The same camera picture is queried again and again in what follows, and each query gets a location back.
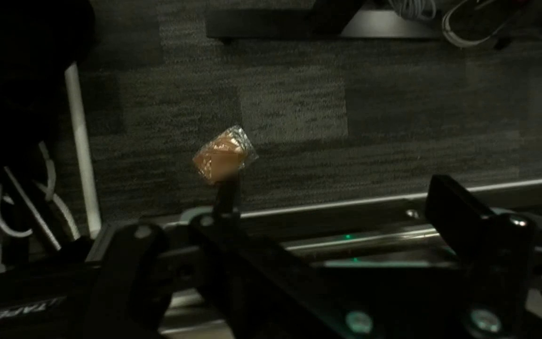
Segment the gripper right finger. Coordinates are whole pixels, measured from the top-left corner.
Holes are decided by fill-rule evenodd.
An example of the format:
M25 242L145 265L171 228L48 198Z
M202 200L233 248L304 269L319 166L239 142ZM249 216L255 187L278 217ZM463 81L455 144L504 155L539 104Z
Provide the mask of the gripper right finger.
M464 273L457 306L465 339L516 339L525 312L536 227L497 214L448 175L430 180L424 216Z

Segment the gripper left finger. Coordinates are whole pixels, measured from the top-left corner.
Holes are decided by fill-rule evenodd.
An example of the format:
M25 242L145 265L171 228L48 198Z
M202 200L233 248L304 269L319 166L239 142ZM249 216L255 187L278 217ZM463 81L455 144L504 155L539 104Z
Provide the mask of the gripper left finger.
M164 230L138 223L99 234L102 262L82 320L82 339L164 339L159 325L172 294L196 288L234 339L347 339L347 308L311 268L277 243L239 227L237 143L205 154L221 174L212 210Z

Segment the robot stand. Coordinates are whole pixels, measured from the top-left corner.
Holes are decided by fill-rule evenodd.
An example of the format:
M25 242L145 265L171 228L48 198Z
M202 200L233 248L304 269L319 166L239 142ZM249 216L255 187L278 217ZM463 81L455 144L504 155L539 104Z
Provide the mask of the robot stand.
M465 189L497 214L523 217L535 225L529 288L516 339L542 339L542 317L529 304L542 296L542 179ZM254 212L241 210L239 193L239 227L251 238L277 243L316 270L347 308L347 339L465 339L457 317L464 273L456 254L424 216L427 193ZM173 219L144 218L138 223L169 230L211 211L214 203L184 210ZM72 312L69 339L83 339L83 315L102 257L95 243L88 261L96 264L96 275L83 310ZM176 332L205 327L207 322L198 318L201 313L212 313L213 323L224 322L196 288L174 292L168 307L175 294L185 290L198 294L205 307L190 313L193 326L175 327ZM160 326L159 332L164 337Z

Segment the white pole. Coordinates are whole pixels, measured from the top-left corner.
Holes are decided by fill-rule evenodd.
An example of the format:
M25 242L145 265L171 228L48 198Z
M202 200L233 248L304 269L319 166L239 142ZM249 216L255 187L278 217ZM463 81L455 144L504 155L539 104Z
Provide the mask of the white pole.
M66 69L64 79L88 230L90 237L94 239L98 236L103 224L101 221L92 153L88 137L88 124L86 122L77 64L73 63Z

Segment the black box with white print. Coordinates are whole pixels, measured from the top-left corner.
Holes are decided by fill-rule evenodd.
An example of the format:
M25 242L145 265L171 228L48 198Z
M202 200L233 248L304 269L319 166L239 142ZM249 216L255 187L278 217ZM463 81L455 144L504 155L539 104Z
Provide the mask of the black box with white print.
M15 303L0 307L0 323L28 318L30 321L47 318L60 313L67 302L67 296L56 296L30 302Z

